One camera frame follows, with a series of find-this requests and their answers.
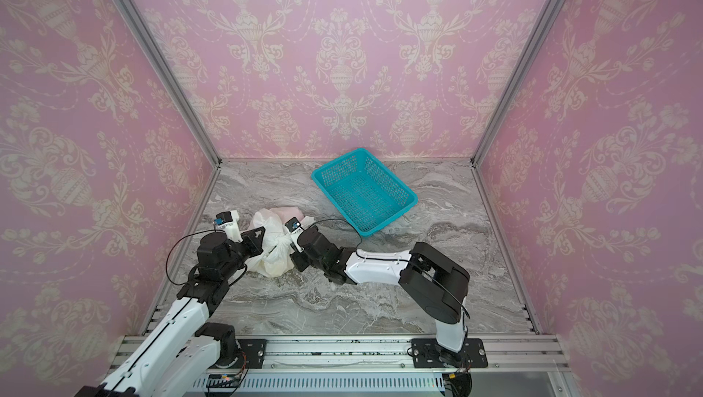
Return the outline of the white plastic bag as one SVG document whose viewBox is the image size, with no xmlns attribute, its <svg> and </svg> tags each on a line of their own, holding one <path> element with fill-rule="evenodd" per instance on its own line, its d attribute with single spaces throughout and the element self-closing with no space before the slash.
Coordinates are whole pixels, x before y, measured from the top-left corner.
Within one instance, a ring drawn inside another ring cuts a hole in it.
<svg viewBox="0 0 703 397">
<path fill-rule="evenodd" d="M 246 261 L 249 272 L 275 278 L 294 268 L 289 254 L 293 251 L 292 245 L 296 243 L 298 233 L 290 232 L 285 226 L 293 218 L 300 221 L 302 228 L 311 226 L 315 221 L 314 217 L 304 215 L 298 207 L 263 209 L 254 214 L 249 224 L 250 230 L 264 227 L 265 234 L 263 252 Z"/>
</svg>

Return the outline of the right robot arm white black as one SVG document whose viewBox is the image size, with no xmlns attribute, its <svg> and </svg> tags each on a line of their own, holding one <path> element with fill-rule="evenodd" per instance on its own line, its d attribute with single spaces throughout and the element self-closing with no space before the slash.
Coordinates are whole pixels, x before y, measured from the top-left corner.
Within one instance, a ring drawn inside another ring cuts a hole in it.
<svg viewBox="0 0 703 397">
<path fill-rule="evenodd" d="M 470 274 L 448 256 L 424 241 L 403 252 L 338 247 L 315 224 L 297 228 L 292 236 L 290 257 L 300 272 L 313 267 L 336 285 L 396 285 L 435 320 L 439 347 L 461 351 L 469 318 L 464 301 Z"/>
</svg>

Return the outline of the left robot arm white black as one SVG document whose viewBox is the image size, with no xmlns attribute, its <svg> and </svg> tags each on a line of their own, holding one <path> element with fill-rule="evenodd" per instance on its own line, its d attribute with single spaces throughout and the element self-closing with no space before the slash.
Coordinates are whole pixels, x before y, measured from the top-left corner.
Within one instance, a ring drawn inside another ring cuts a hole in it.
<svg viewBox="0 0 703 397">
<path fill-rule="evenodd" d="M 265 340 L 240 342 L 228 324 L 212 322 L 237 273 L 263 252 L 265 228 L 217 230 L 201 238 L 198 263 L 166 316 L 138 348 L 104 381 L 84 386 L 79 396 L 183 396 L 212 367 L 234 368 L 234 380 L 259 369 Z"/>
</svg>

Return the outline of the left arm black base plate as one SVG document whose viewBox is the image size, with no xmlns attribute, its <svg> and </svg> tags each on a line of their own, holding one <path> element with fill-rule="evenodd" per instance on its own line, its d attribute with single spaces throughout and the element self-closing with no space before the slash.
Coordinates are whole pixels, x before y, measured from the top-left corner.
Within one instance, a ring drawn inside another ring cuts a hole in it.
<svg viewBox="0 0 703 397">
<path fill-rule="evenodd" d="M 261 370 L 265 361 L 267 340 L 265 338 L 244 338 L 237 340 L 237 351 L 231 365 L 236 370 Z"/>
</svg>

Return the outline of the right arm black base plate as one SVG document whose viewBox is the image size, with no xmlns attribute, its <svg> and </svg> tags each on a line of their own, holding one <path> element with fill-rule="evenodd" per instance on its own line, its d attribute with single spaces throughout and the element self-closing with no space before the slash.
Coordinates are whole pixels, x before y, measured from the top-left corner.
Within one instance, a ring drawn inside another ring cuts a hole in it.
<svg viewBox="0 0 703 397">
<path fill-rule="evenodd" d="M 483 341 L 479 338 L 465 338 L 458 352 L 441 347 L 435 338 L 413 338 L 408 355 L 417 369 L 470 370 L 489 366 Z"/>
</svg>

